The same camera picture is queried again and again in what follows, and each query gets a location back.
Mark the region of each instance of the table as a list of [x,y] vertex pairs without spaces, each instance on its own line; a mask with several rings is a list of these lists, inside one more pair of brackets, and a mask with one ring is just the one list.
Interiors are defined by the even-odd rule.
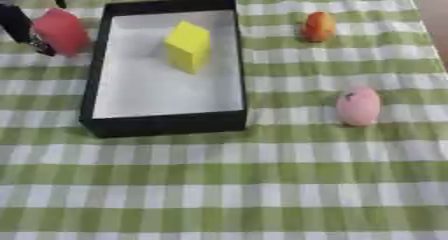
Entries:
[[[95,37],[112,1],[68,10]],[[414,2],[238,3],[240,133],[95,139],[77,122],[90,53],[46,58],[2,33],[0,239],[447,239],[448,83]],[[337,36],[298,41],[316,10]],[[341,125],[351,84],[378,90],[378,124]]]
[[448,66],[448,0],[415,0],[445,68]]

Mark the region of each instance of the pink block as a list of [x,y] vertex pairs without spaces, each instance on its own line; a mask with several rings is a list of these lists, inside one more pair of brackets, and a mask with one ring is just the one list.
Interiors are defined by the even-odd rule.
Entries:
[[39,36],[57,53],[75,56],[89,43],[89,36],[83,24],[73,14],[59,8],[48,10],[33,21]]

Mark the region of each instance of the peach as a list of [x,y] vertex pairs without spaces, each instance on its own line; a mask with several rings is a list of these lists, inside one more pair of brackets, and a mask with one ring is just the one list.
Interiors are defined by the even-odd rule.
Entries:
[[315,12],[301,27],[302,36],[310,42],[325,41],[336,32],[336,22],[328,12]]

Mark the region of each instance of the black box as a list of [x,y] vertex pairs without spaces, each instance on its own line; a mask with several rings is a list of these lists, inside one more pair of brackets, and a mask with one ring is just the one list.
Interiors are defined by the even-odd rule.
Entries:
[[[80,123],[99,138],[244,130],[247,102],[236,6],[236,0],[107,4]],[[181,20],[211,34],[210,62],[196,75],[166,61],[163,39]]]

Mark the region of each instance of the pink ball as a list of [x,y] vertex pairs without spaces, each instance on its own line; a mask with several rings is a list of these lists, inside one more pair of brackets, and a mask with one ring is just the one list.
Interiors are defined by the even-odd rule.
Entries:
[[376,122],[381,101],[375,90],[368,87],[354,87],[342,94],[336,104],[340,119],[354,126],[364,126]]

